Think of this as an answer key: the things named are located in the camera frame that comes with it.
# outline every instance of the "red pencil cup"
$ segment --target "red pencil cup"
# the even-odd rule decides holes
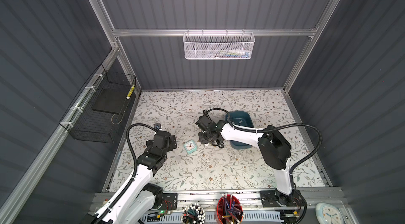
[[[220,198],[220,200],[218,201],[217,207],[215,209],[215,214],[214,214],[214,218],[217,221],[218,224],[230,224],[230,222],[232,221],[232,217],[236,218],[239,222],[237,222],[236,220],[234,221],[233,224],[238,224],[241,223],[243,220],[243,215],[242,215],[242,206],[240,205],[239,200],[232,195],[232,200],[231,200],[231,195],[227,194],[226,195],[226,202],[228,203],[228,205],[225,207],[225,209],[230,209],[232,207],[232,202],[234,203],[234,207],[232,210],[228,211],[228,213],[226,213],[224,211],[224,197],[222,196]],[[231,216],[230,218],[222,218],[222,216]]]

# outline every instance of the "wire mesh basket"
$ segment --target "wire mesh basket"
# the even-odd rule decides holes
[[[186,59],[250,59],[253,33],[241,35],[183,35]]]
[[[135,84],[134,75],[104,71],[94,85],[88,87],[84,99],[70,108],[74,109],[71,118],[60,121],[60,125],[76,140],[120,141],[136,98],[132,94]]]

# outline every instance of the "pencil holder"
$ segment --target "pencil holder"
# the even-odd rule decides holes
[[[239,200],[232,194],[224,194],[218,201],[214,218],[218,224],[238,224],[244,215]]]
[[[180,217],[182,223],[185,224],[205,223],[205,211],[198,203],[185,206],[182,209],[183,214]]]

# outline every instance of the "clock face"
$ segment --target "clock face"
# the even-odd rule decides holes
[[[194,144],[194,141],[192,141],[192,140],[185,143],[184,146],[188,151],[190,151],[190,150],[192,150],[192,149],[194,149],[196,147],[195,144]]]
[[[327,224],[344,224],[342,222],[342,215],[336,208],[324,206],[322,208],[322,215]]]

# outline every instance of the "floral tablecloth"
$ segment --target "floral tablecloth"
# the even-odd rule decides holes
[[[214,107],[247,111],[258,128],[294,123],[281,90],[143,92],[133,122],[161,123],[163,130],[177,139],[177,149],[167,153],[165,164],[151,182],[165,191],[275,187],[273,169],[265,164],[258,149],[235,150],[227,142],[225,148],[219,149],[198,142],[200,130],[195,121],[204,109]],[[218,121],[224,119],[224,113],[213,111],[210,117]],[[292,146],[292,163],[308,154],[298,128],[287,128],[281,133]],[[146,140],[152,138],[153,132],[147,128],[131,130],[130,140],[136,156],[144,152]],[[183,144],[191,139],[198,149],[188,155]],[[119,189],[133,168],[132,156],[125,144],[111,192]],[[325,186],[311,158],[298,166],[293,176],[298,187]]]

